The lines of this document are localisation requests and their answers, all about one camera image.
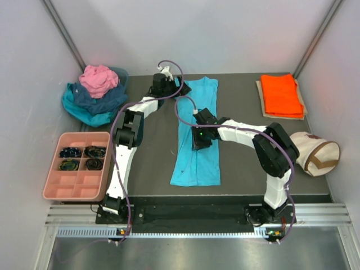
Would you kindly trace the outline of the light blue t shirt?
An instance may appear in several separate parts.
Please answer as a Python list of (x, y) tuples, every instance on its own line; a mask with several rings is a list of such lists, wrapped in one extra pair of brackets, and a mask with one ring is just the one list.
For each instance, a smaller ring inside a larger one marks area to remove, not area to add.
[[(187, 80), (191, 88), (190, 96), (197, 109), (209, 109), (217, 114), (218, 81), (207, 76), (199, 80)], [(219, 167), (219, 142), (209, 148), (192, 150), (191, 127), (178, 122), (178, 153), (170, 184), (174, 186), (219, 186), (221, 174)]]

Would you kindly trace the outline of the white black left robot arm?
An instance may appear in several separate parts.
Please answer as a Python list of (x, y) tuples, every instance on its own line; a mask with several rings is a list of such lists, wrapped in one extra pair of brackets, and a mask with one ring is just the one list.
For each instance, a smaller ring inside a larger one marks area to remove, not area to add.
[(127, 184), (133, 157), (143, 140), (145, 119), (158, 111), (165, 100), (184, 96), (190, 90), (183, 75), (174, 78), (167, 71), (156, 73), (146, 95), (120, 109), (111, 128), (114, 168), (99, 215), (115, 224), (131, 218)]

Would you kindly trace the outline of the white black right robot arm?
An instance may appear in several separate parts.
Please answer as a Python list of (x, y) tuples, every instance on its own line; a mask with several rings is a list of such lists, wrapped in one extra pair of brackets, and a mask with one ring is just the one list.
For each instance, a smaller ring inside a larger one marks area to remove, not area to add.
[(281, 124), (254, 126), (230, 118), (217, 119), (207, 108), (194, 110), (196, 125), (191, 127), (192, 149), (208, 148), (215, 140), (236, 142), (255, 150), (261, 168), (266, 172), (266, 189), (260, 206), (245, 207), (250, 224), (274, 223), (287, 207), (289, 185), (299, 150)]

